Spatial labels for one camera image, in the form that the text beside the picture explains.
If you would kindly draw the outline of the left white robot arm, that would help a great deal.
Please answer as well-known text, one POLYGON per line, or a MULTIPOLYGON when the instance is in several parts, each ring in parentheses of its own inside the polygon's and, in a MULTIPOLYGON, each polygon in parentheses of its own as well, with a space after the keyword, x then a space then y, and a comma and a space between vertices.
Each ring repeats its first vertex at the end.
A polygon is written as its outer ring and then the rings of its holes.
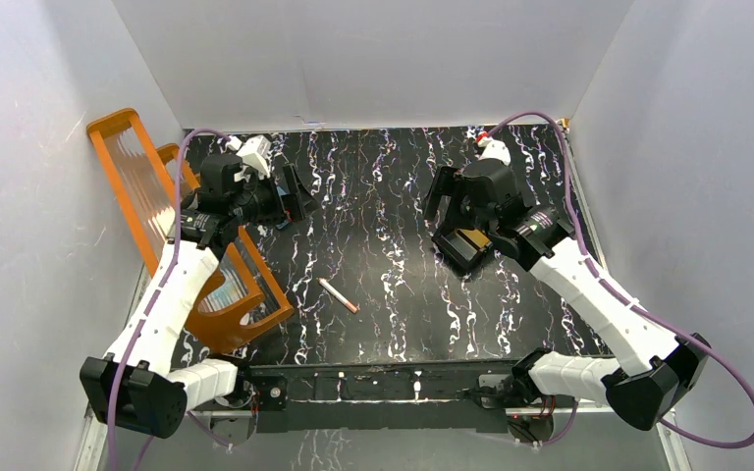
POLYGON ((205 402, 219 397, 242 408, 252 400, 252 379, 231 361, 205 359, 177 370, 171 362, 192 308, 239 228, 295 223, 317 209, 296 165, 282 172, 273 177, 236 153, 202 161, 201 185, 182 197, 176 232, 135 314, 102 357, 87 357, 81 366, 89 406, 109 429, 165 439, 205 402))

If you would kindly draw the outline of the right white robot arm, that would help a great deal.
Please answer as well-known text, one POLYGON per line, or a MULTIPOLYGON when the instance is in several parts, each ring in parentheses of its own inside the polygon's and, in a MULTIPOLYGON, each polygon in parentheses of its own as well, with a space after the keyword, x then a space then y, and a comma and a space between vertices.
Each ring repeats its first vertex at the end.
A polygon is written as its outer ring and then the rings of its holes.
POLYGON ((442 198, 449 205, 437 234, 477 230, 492 246, 556 292, 607 344, 612 357, 562 355, 539 348, 512 367, 495 396, 527 406, 552 395, 609 405, 628 425, 651 429, 690 391, 707 355, 699 335, 679 340, 636 313, 604 285, 607 276, 579 250, 573 228, 552 206, 527 205, 512 169, 496 159, 462 169, 438 168, 424 216, 436 217, 442 198))

